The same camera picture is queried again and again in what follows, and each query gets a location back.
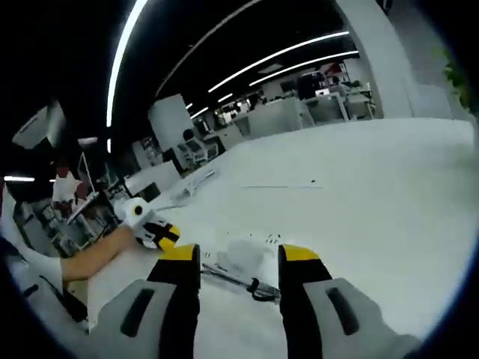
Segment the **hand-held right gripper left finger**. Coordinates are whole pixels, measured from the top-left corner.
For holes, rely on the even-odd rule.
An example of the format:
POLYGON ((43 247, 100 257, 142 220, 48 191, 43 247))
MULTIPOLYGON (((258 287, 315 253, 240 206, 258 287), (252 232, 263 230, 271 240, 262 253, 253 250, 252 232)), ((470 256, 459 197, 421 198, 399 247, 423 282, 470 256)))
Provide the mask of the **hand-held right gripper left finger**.
POLYGON ((135 280, 99 313, 91 339, 99 358, 193 358, 200 312, 200 247, 161 254, 145 280, 135 280))

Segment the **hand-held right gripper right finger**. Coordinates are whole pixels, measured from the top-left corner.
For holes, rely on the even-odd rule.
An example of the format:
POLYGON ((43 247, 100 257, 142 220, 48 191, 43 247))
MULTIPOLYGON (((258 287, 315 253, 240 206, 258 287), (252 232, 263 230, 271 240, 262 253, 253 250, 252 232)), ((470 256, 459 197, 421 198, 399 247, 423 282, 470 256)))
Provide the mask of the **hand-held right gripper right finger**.
POLYGON ((279 245, 278 287, 289 358, 418 357, 420 340, 391 329, 379 305, 313 251, 279 245))

